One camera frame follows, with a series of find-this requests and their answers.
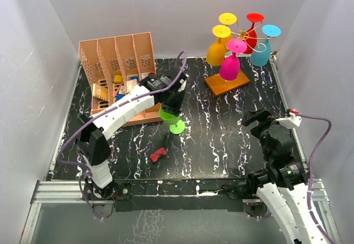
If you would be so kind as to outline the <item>blue wine glass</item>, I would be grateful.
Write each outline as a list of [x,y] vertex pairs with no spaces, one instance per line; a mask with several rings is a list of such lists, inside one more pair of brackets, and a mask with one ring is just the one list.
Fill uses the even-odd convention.
[[278,26],[271,24],[263,26],[262,32],[266,38],[257,44],[249,58],[253,66],[265,66],[267,64],[272,51],[269,41],[282,33]]

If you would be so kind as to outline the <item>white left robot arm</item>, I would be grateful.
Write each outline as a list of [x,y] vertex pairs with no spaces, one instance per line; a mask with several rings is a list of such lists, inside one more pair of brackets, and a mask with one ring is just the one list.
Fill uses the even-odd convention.
[[100,199],[109,199],[114,193],[114,181],[108,166],[111,154],[108,141],[116,131],[137,114],[152,108],[158,103],[168,114],[178,116],[185,95],[188,76],[181,73],[175,83],[174,75],[148,75],[140,80],[129,93],[109,108],[91,118],[80,117],[88,123],[77,136],[75,144],[91,172],[94,195]]

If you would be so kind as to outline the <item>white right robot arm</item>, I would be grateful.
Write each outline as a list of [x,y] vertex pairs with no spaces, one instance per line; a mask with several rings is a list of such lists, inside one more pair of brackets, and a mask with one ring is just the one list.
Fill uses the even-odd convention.
[[242,124],[257,122],[251,134],[259,139],[266,167],[247,176],[247,193],[260,198],[276,220],[287,243],[333,243],[313,207],[311,168],[293,156],[292,130],[305,118],[287,110],[278,118],[265,109],[244,111]]

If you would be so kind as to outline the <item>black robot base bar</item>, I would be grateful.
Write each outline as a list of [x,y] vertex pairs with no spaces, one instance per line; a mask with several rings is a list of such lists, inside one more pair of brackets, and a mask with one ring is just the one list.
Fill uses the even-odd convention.
[[115,212],[138,210],[226,210],[257,220],[271,212],[245,178],[116,179],[104,189],[85,178],[89,200],[108,202]]

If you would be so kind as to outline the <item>pink wine glass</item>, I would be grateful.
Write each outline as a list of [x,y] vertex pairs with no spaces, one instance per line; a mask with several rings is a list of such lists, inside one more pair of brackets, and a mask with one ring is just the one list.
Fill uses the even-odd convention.
[[227,42],[227,48],[232,52],[222,63],[219,74],[226,81],[233,81],[240,71],[240,60],[237,54],[247,50],[247,44],[241,39],[231,39]]

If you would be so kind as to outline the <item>green wine glass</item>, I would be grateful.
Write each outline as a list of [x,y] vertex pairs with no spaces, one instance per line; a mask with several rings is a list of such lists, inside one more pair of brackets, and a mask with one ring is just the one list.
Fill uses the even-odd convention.
[[165,112],[162,108],[159,109],[160,118],[169,125],[169,130],[173,134],[181,134],[185,129],[185,123],[179,116]]

